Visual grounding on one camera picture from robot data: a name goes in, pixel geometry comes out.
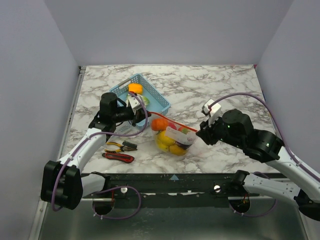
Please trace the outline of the red bell pepper toy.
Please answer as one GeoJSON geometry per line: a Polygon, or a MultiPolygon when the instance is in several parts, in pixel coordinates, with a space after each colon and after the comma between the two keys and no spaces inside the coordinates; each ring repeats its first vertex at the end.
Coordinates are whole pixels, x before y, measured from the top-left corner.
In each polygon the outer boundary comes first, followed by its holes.
{"type": "Polygon", "coordinates": [[[188,128],[185,128],[185,127],[179,127],[178,128],[178,131],[183,133],[183,134],[188,134],[190,132],[190,130],[188,128]]]}

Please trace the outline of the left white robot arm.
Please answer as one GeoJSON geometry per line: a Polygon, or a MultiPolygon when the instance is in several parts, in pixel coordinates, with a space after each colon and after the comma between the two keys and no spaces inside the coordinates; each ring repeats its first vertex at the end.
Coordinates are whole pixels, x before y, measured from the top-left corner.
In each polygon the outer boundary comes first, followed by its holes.
{"type": "Polygon", "coordinates": [[[119,106],[119,102],[115,93],[104,93],[99,110],[80,142],[58,161],[50,160],[44,166],[40,198],[50,203],[53,211],[73,210],[90,194],[96,193],[101,198],[110,194],[111,185],[103,174],[94,172],[82,176],[85,166],[111,136],[118,135],[117,124],[130,121],[135,125],[150,117],[144,101],[136,93],[128,92],[123,106],[119,106]]]}

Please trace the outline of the red apple toy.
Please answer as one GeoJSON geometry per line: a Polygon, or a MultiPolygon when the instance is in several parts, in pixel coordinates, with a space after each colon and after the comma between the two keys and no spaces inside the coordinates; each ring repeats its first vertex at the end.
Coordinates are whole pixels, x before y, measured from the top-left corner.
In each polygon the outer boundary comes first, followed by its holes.
{"type": "Polygon", "coordinates": [[[174,130],[177,130],[176,125],[174,123],[172,123],[172,122],[168,122],[168,127],[172,128],[174,130]]]}

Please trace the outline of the orange pumpkin toy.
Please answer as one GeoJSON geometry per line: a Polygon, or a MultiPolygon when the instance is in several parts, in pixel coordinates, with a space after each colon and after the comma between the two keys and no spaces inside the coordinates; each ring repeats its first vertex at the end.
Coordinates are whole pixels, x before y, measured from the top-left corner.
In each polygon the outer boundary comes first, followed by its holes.
{"type": "Polygon", "coordinates": [[[150,126],[153,131],[164,131],[168,127],[169,122],[164,118],[153,119],[150,126]]]}

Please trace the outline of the clear zip top bag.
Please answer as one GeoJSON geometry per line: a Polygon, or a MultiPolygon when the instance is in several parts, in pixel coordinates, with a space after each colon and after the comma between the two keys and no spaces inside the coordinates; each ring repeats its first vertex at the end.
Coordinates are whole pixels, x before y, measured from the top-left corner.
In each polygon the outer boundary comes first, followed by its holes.
{"type": "MultiPolygon", "coordinates": [[[[178,128],[180,128],[180,127],[185,127],[185,128],[187,128],[187,129],[189,129],[190,132],[194,132],[195,135],[196,135],[196,132],[197,132],[196,129],[191,128],[191,127],[186,126],[186,125],[183,125],[182,123],[176,122],[176,121],[174,121],[174,120],[171,120],[171,119],[169,119],[169,118],[165,117],[164,115],[162,115],[162,114],[160,114],[160,113],[157,113],[157,112],[151,112],[151,117],[150,117],[150,120],[149,120],[150,128],[151,128],[151,122],[152,122],[152,120],[153,120],[153,119],[158,119],[158,118],[166,119],[168,122],[172,122],[172,123],[175,124],[177,130],[175,130],[175,129],[169,127],[169,126],[168,126],[168,127],[166,128],[166,130],[165,130],[165,131],[166,131],[165,135],[168,136],[168,137],[170,137],[170,138],[172,138],[172,139],[174,139],[175,141],[176,141],[176,139],[177,139],[178,134],[182,133],[182,132],[178,131],[178,128]]],[[[153,138],[154,138],[154,141],[155,141],[155,135],[156,135],[158,132],[160,132],[160,131],[153,131],[152,129],[151,129],[151,131],[152,131],[153,138]]]]}

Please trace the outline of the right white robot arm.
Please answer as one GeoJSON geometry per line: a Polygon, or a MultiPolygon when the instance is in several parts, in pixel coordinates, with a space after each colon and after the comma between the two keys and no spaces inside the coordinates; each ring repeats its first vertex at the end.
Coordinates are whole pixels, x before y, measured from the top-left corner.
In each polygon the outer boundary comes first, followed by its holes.
{"type": "Polygon", "coordinates": [[[237,171],[238,178],[230,183],[230,191],[241,196],[245,192],[282,200],[298,207],[305,216],[320,219],[320,174],[286,149],[274,133],[255,129],[250,117],[237,109],[224,114],[207,107],[208,117],[200,124],[196,135],[207,145],[218,141],[236,147],[249,158],[278,170],[290,183],[264,179],[252,173],[237,171]]]}

